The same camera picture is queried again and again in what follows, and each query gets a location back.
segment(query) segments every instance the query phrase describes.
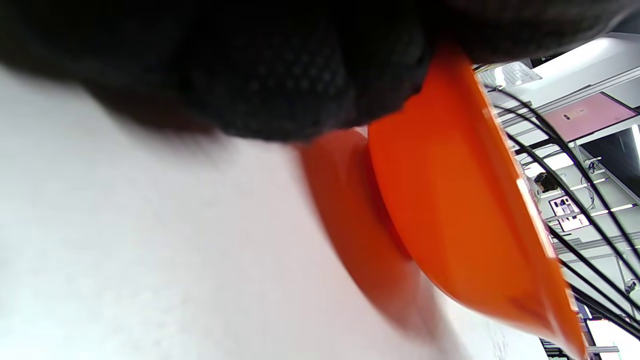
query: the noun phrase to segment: ceiling light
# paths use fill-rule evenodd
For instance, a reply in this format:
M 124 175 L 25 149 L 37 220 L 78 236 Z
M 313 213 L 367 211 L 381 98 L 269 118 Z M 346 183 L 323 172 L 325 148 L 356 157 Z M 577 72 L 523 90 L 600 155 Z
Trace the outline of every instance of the ceiling light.
M 604 179 L 598 179 L 598 180 L 594 180 L 593 183 L 597 184 L 597 183 L 601 183 L 602 181 L 605 181 L 606 178 Z M 577 190 L 577 189 L 581 189 L 581 188 L 586 188 L 588 184 L 582 184 L 582 185 L 578 185 L 578 186 L 574 186 L 573 188 L 569 188 L 569 190 Z M 544 193 L 540 198 L 544 199 L 545 197 L 551 197 L 551 196 L 556 196 L 558 194 L 561 194 L 562 192 L 550 192 L 550 193 Z
M 615 211 L 624 210 L 624 209 L 630 209 L 630 208 L 633 208 L 634 206 L 635 206 L 635 204 L 627 204 L 627 205 L 618 206 L 617 208 L 612 208 L 611 212 L 614 213 Z M 608 212 L 609 212 L 609 210 L 596 211 L 595 213 L 592 213 L 591 216 L 595 217 L 595 216 L 598 216 L 598 215 L 606 214 Z

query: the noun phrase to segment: orange disc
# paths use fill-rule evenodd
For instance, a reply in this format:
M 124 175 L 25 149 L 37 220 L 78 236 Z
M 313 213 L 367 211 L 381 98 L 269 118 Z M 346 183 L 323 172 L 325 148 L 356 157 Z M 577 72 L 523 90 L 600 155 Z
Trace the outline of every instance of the orange disc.
M 585 356 L 555 255 L 471 63 L 441 45 L 422 92 L 369 127 L 401 241 L 463 305 Z

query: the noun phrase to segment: black cable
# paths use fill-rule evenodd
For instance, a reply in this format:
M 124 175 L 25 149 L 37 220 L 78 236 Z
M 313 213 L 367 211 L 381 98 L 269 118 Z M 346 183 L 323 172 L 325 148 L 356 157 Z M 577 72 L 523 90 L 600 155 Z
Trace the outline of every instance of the black cable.
M 617 230 L 621 233 L 622 238 L 625 240 L 625 243 L 629 246 L 629 248 L 632 249 L 633 254 L 636 256 L 636 259 L 638 260 L 638 262 L 640 262 L 640 252 L 638 251 L 638 249 L 636 248 L 635 244 L 631 241 L 631 238 L 629 237 L 628 233 L 626 232 L 625 228 L 622 226 L 622 224 L 620 223 L 620 221 L 618 220 L 618 217 L 616 217 L 613 212 L 611 211 L 611 207 L 609 205 L 609 203 L 604 199 L 604 196 L 602 195 L 602 193 L 600 192 L 600 190 L 595 187 L 593 180 L 591 180 L 591 178 L 589 177 L 587 171 L 584 169 L 584 167 L 580 164 L 580 161 L 576 158 L 576 156 L 574 155 L 574 153 L 571 151 L 571 149 L 569 148 L 569 146 L 564 142 L 564 140 L 562 140 L 562 138 L 558 135 L 557 131 L 555 129 L 553 129 L 550 124 L 542 117 L 542 115 L 540 115 L 536 110 L 534 110 L 532 107 L 530 107 L 527 103 L 521 101 L 520 99 L 518 99 L 517 97 L 515 97 L 514 95 L 511 95 L 508 92 L 505 92 L 503 90 L 500 91 L 501 93 L 503 93 L 504 95 L 514 99 L 515 101 L 520 102 L 523 106 L 525 106 L 529 111 L 531 111 L 533 114 L 535 114 L 538 118 L 538 120 L 540 121 L 540 125 L 544 124 L 546 126 L 548 126 L 550 128 L 550 131 L 545 130 L 542 126 L 536 124 L 534 121 L 532 121 L 531 119 L 527 118 L 526 116 L 522 115 L 521 113 L 518 113 L 516 111 L 513 111 L 511 109 L 507 109 L 507 108 L 503 108 L 502 106 L 496 106 L 496 108 L 502 109 L 507 111 L 508 113 L 512 113 L 518 117 L 520 117 L 521 119 L 524 119 L 525 121 L 528 121 L 529 123 L 531 123 L 533 126 L 536 126 L 538 129 L 540 129 L 545 135 L 547 135 L 549 138 L 556 138 L 556 144 L 558 146 L 560 146 L 560 148 L 562 150 L 565 151 L 565 153 L 567 154 L 567 156 L 569 156 L 569 158 L 573 161 L 574 164 L 579 164 L 576 166 L 576 168 L 578 169 L 578 171 L 580 172 L 580 174 L 582 176 L 584 176 L 585 180 L 588 182 L 588 184 L 592 187 L 593 191 L 595 192 L 596 196 L 598 197 L 598 199 L 600 200 L 600 202 L 604 205 L 605 209 L 609 210 L 608 214 L 610 216 L 610 218 L 612 219 L 613 223 L 615 224 Z M 602 236 L 603 240 L 605 240 L 605 242 L 607 242 L 607 244 L 610 246 L 610 248 L 616 253 L 616 255 L 618 255 L 618 257 L 621 259 L 621 261 L 625 264 L 625 266 L 629 269 L 630 272 L 632 272 L 634 274 L 634 276 L 638 277 L 636 274 L 638 274 L 638 271 L 621 255 L 620 251 L 618 250 L 618 248 L 613 245 L 613 242 L 611 242 L 611 240 L 609 239 L 609 237 L 605 234 L 604 230 L 600 227 L 600 225 L 598 225 L 597 222 L 595 222 L 593 220 L 593 217 L 591 217 L 591 215 L 589 215 L 589 213 L 586 211 L 585 207 L 582 205 L 581 202 L 579 202 L 575 196 L 573 196 L 573 194 L 568 190 L 569 187 L 564 183 L 564 181 L 562 179 L 560 179 L 560 177 L 553 171 L 551 171 L 551 169 L 549 169 L 549 167 L 547 166 L 547 164 L 537 155 L 535 154 L 535 152 L 533 150 L 531 150 L 529 147 L 525 146 L 522 144 L 522 142 L 518 141 L 517 139 L 515 139 L 513 136 L 511 136 L 510 134 L 507 133 L 507 137 L 514 142 L 517 146 L 519 146 L 520 148 L 523 148 L 526 150 L 527 154 L 532 157 L 534 160 L 536 160 L 538 162 L 538 164 L 549 174 L 551 174 L 556 181 L 561 185 L 561 187 L 563 188 L 563 190 L 566 192 L 567 196 L 569 196 L 569 198 L 579 207 L 580 211 L 587 216 L 590 221 L 592 222 L 592 225 L 594 227 L 594 229 L 596 229 L 596 231 L 598 232 L 598 234 L 600 236 Z

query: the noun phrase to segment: black wire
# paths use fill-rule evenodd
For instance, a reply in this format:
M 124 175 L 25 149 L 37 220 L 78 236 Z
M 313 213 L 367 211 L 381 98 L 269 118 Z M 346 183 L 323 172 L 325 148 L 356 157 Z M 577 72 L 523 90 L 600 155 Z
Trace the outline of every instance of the black wire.
M 531 111 L 531 113 L 540 122 L 540 125 L 543 125 L 543 126 L 538 126 L 533 120 L 531 120 L 531 119 L 527 118 L 526 116 L 524 116 L 524 115 L 522 115 L 520 113 L 517 113 L 517 112 L 515 112 L 513 110 L 509 110 L 509 112 L 516 114 L 517 116 L 519 116 L 520 118 L 522 118 L 525 121 L 529 122 L 533 126 L 536 126 L 538 129 L 542 130 L 549 138 L 551 138 L 551 139 L 555 138 L 556 141 L 557 141 L 557 145 L 560 146 L 560 148 L 565 151 L 565 153 L 567 154 L 567 156 L 569 156 L 571 161 L 574 164 L 579 164 L 579 165 L 576 166 L 578 168 L 578 171 L 580 171 L 581 175 L 585 177 L 585 179 L 587 180 L 589 185 L 593 188 L 593 191 L 598 196 L 598 200 L 600 200 L 600 202 L 604 205 L 605 209 L 609 210 L 608 214 L 609 214 L 611 220 L 613 220 L 614 224 L 616 224 L 616 228 L 621 233 L 622 238 L 625 240 L 627 245 L 632 249 L 634 255 L 636 256 L 636 260 L 638 262 L 640 262 L 640 251 L 638 251 L 638 249 L 636 248 L 635 244 L 631 241 L 631 238 L 629 237 L 629 235 L 625 231 L 625 228 L 622 226 L 622 224 L 618 220 L 618 217 L 613 215 L 613 212 L 611 211 L 611 207 L 610 207 L 609 203 L 604 199 L 604 196 L 602 195 L 600 190 L 594 186 L 593 180 L 591 180 L 589 175 L 587 175 L 586 170 L 584 170 L 584 167 L 582 166 L 582 164 L 580 164 L 580 161 L 576 158 L 576 156 L 573 153 L 573 151 L 571 151 L 571 149 L 569 148 L 569 145 L 567 145 L 566 142 L 564 142 L 564 140 L 562 139 L 562 136 L 560 136 L 560 134 L 545 120 L 545 118 L 542 115 L 540 115 L 540 113 L 538 113 L 534 108 L 529 106 L 526 102 L 521 101 L 520 99 L 518 99 L 518 97 L 516 97 L 515 95 L 513 95 L 513 94 L 511 94 L 511 93 L 509 93 L 507 91 L 504 91 L 504 90 L 498 90 L 498 91 L 500 93 L 506 95 L 507 97 L 519 102 L 522 106 L 527 108 L 527 110 Z M 604 232 L 598 231 L 598 233 L 600 233 L 600 235 L 603 238 L 605 238 Z M 627 266 L 627 268 L 631 272 L 633 272 L 634 274 L 637 274 L 637 271 L 634 268 L 632 268 L 628 264 L 628 262 L 626 260 L 624 261 L 624 263 L 625 263 L 625 265 Z
M 549 228 L 549 233 L 553 236 L 560 244 L 566 247 L 571 253 L 578 258 L 581 262 L 583 262 L 589 270 L 591 270 L 594 274 L 599 276 L 604 282 L 607 283 L 618 295 L 622 296 L 623 299 L 628 299 L 629 304 L 635 307 L 636 310 L 640 311 L 640 304 L 638 304 L 634 299 L 627 295 L 622 289 L 620 289 L 608 276 L 606 276 L 597 266 L 595 266 L 592 262 L 590 262 L 584 255 L 582 255 L 570 242 L 568 242 L 564 236 L 558 234 L 555 229 Z
M 609 239 L 609 237 L 605 234 L 604 230 L 600 227 L 600 225 L 595 222 L 593 220 L 593 217 L 588 213 L 587 209 L 584 207 L 584 205 L 582 205 L 582 203 L 580 201 L 578 201 L 578 199 L 576 199 L 576 197 L 574 196 L 574 194 L 569 191 L 569 186 L 567 186 L 567 184 L 564 183 L 564 180 L 562 180 L 560 178 L 560 176 L 558 176 L 554 171 L 552 171 L 548 165 L 528 146 L 524 145 L 522 142 L 520 142 L 519 140 L 517 140 L 515 137 L 513 137 L 511 134 L 507 133 L 507 137 L 509 138 L 509 140 L 511 140 L 512 142 L 514 142 L 517 146 L 523 148 L 527 154 L 529 156 L 531 156 L 532 158 L 534 158 L 536 160 L 536 162 L 538 162 L 538 165 L 540 165 L 540 167 L 548 174 L 552 175 L 554 177 L 554 179 L 556 179 L 556 181 L 558 182 L 558 184 L 560 184 L 560 186 L 562 187 L 562 189 L 565 191 L 565 195 L 569 197 L 569 199 L 571 199 L 571 201 L 573 201 L 573 203 L 580 209 L 580 212 L 585 215 L 588 219 L 590 219 L 591 221 L 591 225 L 596 229 L 596 231 L 598 231 L 598 234 L 600 234 L 600 236 L 602 236 L 602 239 L 607 243 L 607 245 L 611 248 L 611 250 L 613 250 L 613 252 L 616 253 L 616 255 L 618 255 L 618 257 L 620 258 L 620 260 L 625 264 L 625 266 L 629 269 L 630 272 L 632 272 L 632 274 L 634 274 L 634 276 L 636 276 L 637 278 L 640 278 L 639 276 L 637 276 L 638 272 L 636 271 L 636 269 L 631 266 L 631 264 L 628 262 L 627 259 L 625 259 L 622 256 L 622 253 L 620 252 L 620 250 L 618 249 L 617 246 L 615 246 L 615 244 L 613 244 L 613 242 L 611 241 L 611 239 Z M 611 207 L 604 203 L 605 207 L 609 210 L 609 214 L 611 214 Z M 624 231 L 624 228 L 622 228 L 622 226 L 620 225 L 620 227 L 618 228 L 618 230 L 628 238 L 628 235 L 626 234 L 626 232 Z
M 626 317 L 630 318 L 631 320 L 633 320 L 633 322 L 635 322 L 638 326 L 640 326 L 640 321 L 638 321 L 638 319 L 636 319 L 633 315 L 631 315 L 631 313 L 629 313 L 622 305 L 620 305 L 617 302 L 613 301 L 613 299 L 610 296 L 605 294 L 601 289 L 599 289 L 597 286 L 595 286 L 591 281 L 589 281 L 589 279 L 585 278 L 582 274 L 580 274 L 571 265 L 565 263 L 564 260 L 558 259 L 558 261 L 560 262 L 560 264 L 562 266 L 564 266 L 567 270 L 569 270 L 571 273 L 573 273 L 573 275 L 578 277 L 578 279 L 582 280 L 585 284 L 589 285 L 601 297 L 603 297 L 606 301 L 610 302 L 611 304 L 614 304 L 618 308 L 618 310 L 620 310 Z
M 516 100 L 516 101 L 520 101 L 518 98 L 516 98 L 515 96 L 501 90 L 500 92 L 502 92 L 503 94 L 511 97 L 512 99 Z M 547 126 L 550 126 L 547 121 L 535 110 L 533 110 L 533 108 L 531 108 L 528 104 L 526 104 L 523 101 L 520 101 L 522 103 L 523 106 L 525 106 L 527 109 L 529 109 L 530 111 L 532 111 L 537 117 L 538 120 L 544 124 L 546 124 Z M 507 108 L 503 108 L 502 106 L 496 106 L 496 108 L 502 109 L 507 111 L 508 113 L 512 113 L 522 119 L 524 119 L 525 121 L 530 122 L 533 126 L 536 126 L 538 129 L 540 129 L 541 131 L 544 132 L 545 135 L 547 135 L 549 138 L 553 139 L 554 137 L 551 136 L 550 132 L 546 131 L 545 129 L 543 129 L 542 127 L 538 126 L 535 122 L 533 122 L 531 119 L 528 119 L 526 116 L 522 115 L 521 113 L 518 113 L 516 111 L 513 111 L 511 109 L 507 109 Z M 554 134 L 557 134 L 555 129 L 551 129 L 551 132 Z M 613 250 L 616 255 L 618 255 L 618 257 L 620 258 L 620 260 L 625 264 L 625 266 L 629 269 L 630 272 L 632 272 L 635 277 L 640 278 L 637 276 L 638 271 L 635 269 L 634 266 L 632 266 L 623 256 L 622 253 L 620 252 L 620 250 L 613 244 L 613 242 L 611 242 L 611 240 L 609 239 L 609 237 L 605 234 L 604 230 L 600 227 L 600 225 L 595 222 L 593 220 L 593 217 L 586 211 L 586 208 L 582 205 L 581 202 L 579 202 L 575 196 L 573 195 L 573 193 L 571 191 L 569 191 L 569 187 L 564 183 L 564 181 L 553 171 L 551 171 L 551 169 L 549 169 L 549 167 L 547 166 L 547 164 L 528 146 L 525 146 L 524 144 L 522 144 L 522 142 L 518 141 L 516 138 L 514 138 L 513 136 L 511 136 L 509 133 L 507 133 L 507 137 L 513 142 L 515 143 L 517 146 L 519 146 L 520 148 L 522 148 L 523 150 L 526 151 L 526 153 L 532 157 L 534 160 L 536 160 L 536 162 L 538 162 L 538 164 L 548 173 L 551 174 L 554 179 L 556 179 L 556 181 L 561 185 L 561 187 L 563 188 L 563 190 L 566 192 L 566 195 L 569 196 L 569 198 L 578 206 L 578 208 L 580 209 L 580 211 L 590 219 L 593 227 L 596 229 L 596 231 L 598 232 L 598 234 L 600 236 L 602 236 L 603 240 L 605 240 L 605 242 L 607 242 L 607 244 L 610 246 L 611 250 Z M 611 207 L 609 205 L 609 203 L 604 199 L 604 196 L 602 195 L 602 193 L 600 192 L 600 190 L 595 187 L 595 184 L 593 183 L 593 180 L 591 180 L 591 178 L 589 177 L 587 171 L 584 169 L 584 167 L 582 167 L 582 165 L 580 164 L 580 161 L 575 157 L 574 153 L 571 151 L 571 149 L 569 148 L 569 146 L 564 142 L 564 140 L 562 140 L 562 138 L 560 138 L 560 136 L 556 136 L 556 144 L 558 146 L 560 146 L 560 148 L 562 148 L 562 150 L 565 151 L 565 153 L 567 154 L 567 156 L 569 156 L 569 158 L 573 161 L 574 164 L 578 164 L 576 166 L 576 168 L 578 169 L 578 171 L 580 172 L 580 174 L 582 176 L 584 176 L 584 178 L 586 179 L 586 181 L 588 182 L 588 184 L 592 187 L 593 191 L 595 192 L 596 196 L 598 197 L 598 199 L 600 200 L 600 202 L 604 205 L 606 210 L 609 210 L 609 212 L 607 213 L 610 218 L 613 220 L 617 230 L 621 233 L 622 238 L 625 240 L 625 242 L 627 243 L 627 245 L 632 249 L 634 255 L 636 256 L 636 259 L 638 260 L 638 262 L 640 262 L 640 253 L 638 252 L 638 249 L 636 248 L 635 244 L 631 241 L 631 238 L 629 237 L 629 235 L 627 234 L 625 228 L 622 226 L 622 224 L 620 223 L 620 221 L 618 220 L 618 217 L 616 217 L 613 212 L 611 211 Z
M 593 297 L 589 296 L 584 291 L 576 288 L 573 285 L 571 286 L 571 290 L 576 300 L 603 314 L 609 321 L 615 323 L 617 326 L 626 330 L 631 336 L 640 340 L 640 329 L 626 321 L 626 319 L 624 319 L 622 316 L 612 312 L 609 308 L 604 306 L 601 302 L 597 301 Z
M 579 170 L 579 172 L 580 172 L 580 174 L 582 176 L 582 179 L 580 180 L 580 183 L 582 184 L 582 180 L 583 179 L 585 179 L 586 182 L 587 182 L 587 188 L 588 188 L 588 191 L 589 191 L 589 198 L 591 200 L 591 205 L 589 205 L 589 207 L 591 208 L 595 204 L 595 197 L 593 196 L 593 192 L 591 191 L 591 189 L 593 189 L 594 192 L 595 192 L 595 195 L 598 196 L 598 199 L 600 199 L 600 201 L 604 205 L 605 209 L 609 210 L 608 214 L 612 218 L 612 220 L 614 222 L 614 225 L 616 226 L 617 230 L 621 233 L 621 235 L 622 235 L 623 239 L 625 240 L 625 242 L 627 243 L 627 245 L 631 249 L 633 249 L 633 254 L 636 256 L 636 259 L 638 261 L 640 261 L 640 253 L 639 253 L 638 249 L 635 248 L 635 244 L 633 244 L 633 242 L 631 241 L 628 233 L 626 232 L 626 230 L 624 229 L 624 227 L 622 226 L 622 224 L 620 223 L 620 221 L 616 217 L 616 215 L 613 214 L 613 212 L 611 211 L 610 205 L 604 199 L 604 196 L 602 195 L 601 191 L 597 187 L 595 187 L 595 184 L 594 184 L 593 180 L 591 179 L 591 177 L 588 174 L 588 173 L 594 173 L 595 172 L 595 168 L 599 165 L 600 162 L 597 161 L 597 163 L 596 163 L 595 161 L 592 161 L 589 164 L 589 169 L 586 170 L 582 166 L 582 163 L 576 158 L 575 154 L 571 151 L 569 146 L 559 136 L 558 132 L 544 119 L 544 117 L 542 117 L 536 110 L 534 110 L 527 103 L 521 101 L 520 99 L 518 99 L 514 95 L 512 95 L 512 94 L 510 94 L 510 93 L 508 93 L 508 92 L 506 92 L 504 90 L 498 90 L 498 91 L 501 92 L 502 94 L 510 97 L 511 99 L 519 102 L 525 109 L 529 110 L 532 114 L 534 114 L 534 116 L 536 117 L 536 120 L 538 122 L 540 122 L 540 123 L 537 124 L 532 119 L 529 119 L 526 116 L 524 116 L 523 114 L 518 113 L 516 111 L 513 111 L 511 109 L 507 109 L 507 108 L 504 108 L 502 106 L 496 106 L 496 108 L 502 109 L 502 110 L 504 110 L 504 111 L 506 111 L 506 112 L 508 112 L 510 114 L 513 114 L 516 117 L 520 117 L 521 119 L 524 119 L 528 123 L 532 124 L 534 127 L 539 129 L 540 131 L 542 131 L 547 137 L 549 137 L 549 139 L 551 141 L 555 142 L 556 145 L 559 146 L 565 153 L 567 153 L 567 155 L 573 161 L 573 163 L 576 164 L 576 167 L 578 168 L 578 170 Z M 611 239 L 604 233 L 604 230 L 600 227 L 600 225 L 595 222 L 594 218 L 587 212 L 587 209 L 585 209 L 584 205 L 575 198 L 574 194 L 571 191 L 569 191 L 569 187 L 558 176 L 558 174 L 555 173 L 554 171 L 552 171 L 551 169 L 549 169 L 547 164 L 544 163 L 544 161 L 530 147 L 525 146 L 524 144 L 522 144 L 522 142 L 518 141 L 517 139 L 515 139 L 514 136 L 511 136 L 510 134 L 507 134 L 507 136 L 513 143 L 516 144 L 516 146 L 519 146 L 523 151 L 525 151 L 525 153 L 528 156 L 530 156 L 532 159 L 534 159 L 535 162 L 537 162 L 543 168 L 543 170 L 545 170 L 548 174 L 551 174 L 556 179 L 558 184 L 560 184 L 560 187 L 562 188 L 562 190 L 565 191 L 565 194 L 578 206 L 580 211 L 591 221 L 591 223 L 593 224 L 593 226 L 596 229 L 596 231 L 598 232 L 598 234 L 600 236 L 602 236 L 603 240 L 608 244 L 608 246 L 611 248 L 611 250 L 620 258 L 620 261 L 622 261 L 622 263 L 629 269 L 629 271 L 632 274 L 634 274 L 634 277 L 637 278 L 637 275 L 636 275 L 637 274 L 637 270 L 636 270 L 636 268 L 633 267 L 629 263 L 629 261 L 627 261 L 627 259 L 624 256 L 622 256 L 622 253 L 617 248 L 617 246 L 615 244 L 613 244 Z M 586 257 L 584 257 L 571 243 L 566 241 L 552 226 L 548 227 L 548 230 L 552 234 L 552 236 L 555 237 L 560 242 L 560 244 L 565 246 L 574 256 L 576 256 L 581 262 L 583 262 L 594 274 L 596 274 L 597 276 L 599 276 L 599 278 L 601 278 L 603 281 L 605 281 L 607 283 L 607 285 L 609 285 L 623 299 L 628 300 L 628 303 L 632 306 L 632 308 L 635 308 L 636 310 L 640 311 L 640 306 L 635 300 L 633 300 L 628 294 L 626 294 L 626 292 L 624 292 L 622 289 L 620 289 L 618 286 L 616 286 L 615 283 L 610 278 L 608 278 L 608 276 L 606 276 L 601 271 L 599 271 L 599 269 L 594 264 L 592 264 L 592 262 L 590 262 L 588 259 L 586 259 Z M 569 271 L 574 273 L 587 286 L 590 286 L 598 294 L 600 294 L 605 299 L 607 299 L 612 304 L 612 306 L 617 307 L 618 309 L 621 309 L 622 312 L 625 313 L 630 319 L 632 319 L 632 321 L 635 324 L 639 323 L 638 320 L 635 319 L 633 316 L 629 316 L 630 314 L 628 313 L 628 311 L 624 310 L 624 307 L 622 305 L 620 305 L 616 301 L 613 301 L 604 292 L 602 292 L 601 289 L 599 289 L 597 286 L 595 286 L 592 282 L 588 281 L 584 276 L 582 276 L 581 274 L 578 275 L 579 273 L 577 273 L 575 271 L 575 269 L 573 269 L 570 266 L 566 266 L 565 268 L 567 268 Z M 606 315 L 610 321 L 612 321 L 614 323 L 617 323 L 618 326 L 620 326 L 621 328 L 625 329 L 631 335 L 633 335 L 634 337 L 636 337 L 636 338 L 638 338 L 640 340 L 640 327 L 633 326 L 632 324 L 627 322 L 624 318 L 622 318 L 621 316 L 617 315 L 615 313 L 615 311 L 611 311 L 608 307 L 604 306 L 602 303 L 599 303 L 597 300 L 595 300 L 594 298 L 590 297 L 588 294 L 584 293 L 583 291 L 581 291 L 580 289 L 576 288 L 575 286 L 572 285 L 572 288 L 574 289 L 574 293 L 577 294 L 576 297 L 583 300 L 582 301 L 583 304 L 586 304 L 586 305 L 588 305 L 588 303 L 591 304 L 592 308 L 598 310 L 603 315 Z

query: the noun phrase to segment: orange plastic part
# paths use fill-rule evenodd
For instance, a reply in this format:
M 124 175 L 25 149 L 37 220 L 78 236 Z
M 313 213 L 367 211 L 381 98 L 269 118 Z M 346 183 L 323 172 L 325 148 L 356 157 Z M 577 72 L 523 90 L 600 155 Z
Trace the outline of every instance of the orange plastic part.
M 585 357 L 544 225 L 457 47 L 440 46 L 422 92 L 369 127 L 369 147 L 402 242 L 441 290 Z

